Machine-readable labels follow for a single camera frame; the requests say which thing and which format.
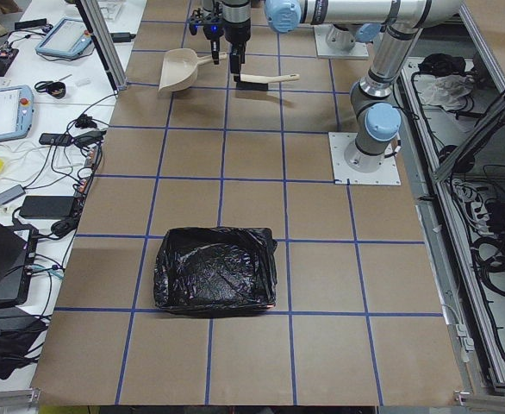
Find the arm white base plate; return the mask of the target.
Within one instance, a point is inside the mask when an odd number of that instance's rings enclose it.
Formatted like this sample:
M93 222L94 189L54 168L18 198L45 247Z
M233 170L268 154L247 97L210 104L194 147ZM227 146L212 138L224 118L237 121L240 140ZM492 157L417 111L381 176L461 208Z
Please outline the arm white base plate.
M314 26L317 57L322 59L367 60L367 24L323 24Z
M389 143L383 154L361 153L356 147L356 133L328 134L334 183L336 185L401 184L394 148Z

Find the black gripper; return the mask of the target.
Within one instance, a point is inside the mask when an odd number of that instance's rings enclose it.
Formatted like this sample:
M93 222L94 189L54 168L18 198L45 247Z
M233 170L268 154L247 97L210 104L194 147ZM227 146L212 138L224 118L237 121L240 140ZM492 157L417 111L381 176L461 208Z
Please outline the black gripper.
M220 9L195 9L189 17L189 31L197 35L199 28L202 28L207 39L219 39L223 35L221 17Z
M241 81L241 68L245 64L246 44L251 38L251 20L230 22L222 20L226 41L231 45L229 53L230 72L236 83ZM210 40L210 50L213 63L220 64L220 40Z

